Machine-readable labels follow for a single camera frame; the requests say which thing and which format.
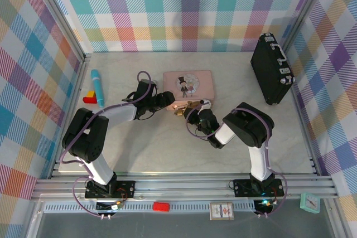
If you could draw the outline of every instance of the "plaid wall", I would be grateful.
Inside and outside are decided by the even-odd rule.
[[[0,0],[0,237],[45,178],[79,60],[43,0]]]
[[[288,57],[313,148],[357,237],[357,0],[318,0]]]
[[[64,2],[58,1],[80,42],[85,46],[83,40],[88,39],[94,51],[252,51],[262,32],[283,33],[281,27],[286,27],[303,3],[69,0],[80,22],[78,26]],[[80,35],[79,28],[84,29],[85,36]]]

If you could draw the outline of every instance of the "table surface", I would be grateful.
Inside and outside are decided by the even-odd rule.
[[[90,70],[102,77],[105,106],[120,103],[137,88],[137,73],[146,70],[163,89],[166,71],[211,70],[215,86],[212,107],[220,121],[242,101],[268,114],[275,123],[269,141],[273,169],[284,173],[311,173],[312,168],[301,132],[293,95],[280,104],[265,103],[250,65],[252,52],[109,52],[93,54],[77,104],[77,109],[98,109],[85,105],[83,96],[93,89]],[[223,149],[191,136],[182,116],[162,110],[146,121],[114,126],[107,132],[103,156],[115,172],[229,172],[249,173],[247,146],[237,137]],[[69,154],[65,159],[72,159]],[[82,172],[77,164],[60,165],[60,172]]]

